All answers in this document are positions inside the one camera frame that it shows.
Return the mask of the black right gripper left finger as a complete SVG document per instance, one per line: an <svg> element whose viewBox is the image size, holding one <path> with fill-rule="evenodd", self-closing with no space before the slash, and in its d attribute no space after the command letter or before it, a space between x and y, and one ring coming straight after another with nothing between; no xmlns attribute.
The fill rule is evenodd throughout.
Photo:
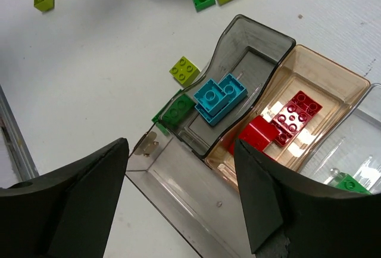
<svg viewBox="0 0 381 258"><path fill-rule="evenodd" d="M1 189L1 257L103 257L128 158L119 138Z"/></svg>

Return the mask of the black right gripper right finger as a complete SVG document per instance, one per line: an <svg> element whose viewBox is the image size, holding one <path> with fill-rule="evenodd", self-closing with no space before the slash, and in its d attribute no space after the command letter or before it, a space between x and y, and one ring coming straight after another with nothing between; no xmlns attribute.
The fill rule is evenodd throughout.
<svg viewBox="0 0 381 258"><path fill-rule="evenodd" d="M334 188L235 142L239 195L257 257L379 257L380 195Z"/></svg>

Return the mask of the green square lego bottom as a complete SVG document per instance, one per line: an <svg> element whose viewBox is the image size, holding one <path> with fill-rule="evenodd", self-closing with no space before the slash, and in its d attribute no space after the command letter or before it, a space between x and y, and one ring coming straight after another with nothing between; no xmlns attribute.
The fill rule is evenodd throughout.
<svg viewBox="0 0 381 258"><path fill-rule="evenodd" d="M336 181L337 183L335 188L337 189L360 194L371 194L371 192L369 192L365 187L363 187L358 181L356 181L351 175L347 173L341 173Z"/></svg>

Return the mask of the red arched lego brick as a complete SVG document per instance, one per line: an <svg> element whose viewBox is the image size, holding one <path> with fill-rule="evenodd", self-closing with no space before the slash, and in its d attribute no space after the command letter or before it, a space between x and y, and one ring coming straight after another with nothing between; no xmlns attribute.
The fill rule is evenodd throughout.
<svg viewBox="0 0 381 258"><path fill-rule="evenodd" d="M277 127L266 121L262 115L258 115L244 127L237 139L247 142L263 153L279 134Z"/></svg>

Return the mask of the red sloped lego brick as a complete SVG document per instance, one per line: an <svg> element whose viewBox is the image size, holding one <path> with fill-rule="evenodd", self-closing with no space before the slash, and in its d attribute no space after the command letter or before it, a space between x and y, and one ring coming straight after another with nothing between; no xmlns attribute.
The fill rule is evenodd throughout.
<svg viewBox="0 0 381 258"><path fill-rule="evenodd" d="M277 144L284 147L321 109L317 101L298 91L270 121L280 131L275 139Z"/></svg>

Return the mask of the small teal square lego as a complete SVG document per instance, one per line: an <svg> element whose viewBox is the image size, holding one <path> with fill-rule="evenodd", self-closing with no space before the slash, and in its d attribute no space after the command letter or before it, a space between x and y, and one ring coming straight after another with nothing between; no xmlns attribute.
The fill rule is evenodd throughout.
<svg viewBox="0 0 381 258"><path fill-rule="evenodd" d="M195 93L194 98L211 116L215 116L229 101L225 91L214 79L209 79Z"/></svg>

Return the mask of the long teal lego brick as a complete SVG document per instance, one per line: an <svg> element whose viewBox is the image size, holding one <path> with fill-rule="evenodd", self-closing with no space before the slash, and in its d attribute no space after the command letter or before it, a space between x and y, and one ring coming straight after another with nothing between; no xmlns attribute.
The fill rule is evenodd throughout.
<svg viewBox="0 0 381 258"><path fill-rule="evenodd" d="M210 125L215 126L220 122L232 109L234 109L248 94L246 87L243 86L231 73L227 74L219 83L217 83L227 94L228 103L215 115L211 116L197 102L195 109Z"/></svg>

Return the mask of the long green lego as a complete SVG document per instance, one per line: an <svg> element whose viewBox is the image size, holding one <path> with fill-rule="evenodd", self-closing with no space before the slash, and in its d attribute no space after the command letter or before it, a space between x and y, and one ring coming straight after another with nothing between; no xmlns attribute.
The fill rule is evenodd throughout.
<svg viewBox="0 0 381 258"><path fill-rule="evenodd" d="M164 113L163 120L172 127L176 127L194 108L195 102L187 95L183 94L172 103L171 107ZM169 135L169 131L159 123L159 117L165 108L163 107L153 118L152 122L165 135Z"/></svg>

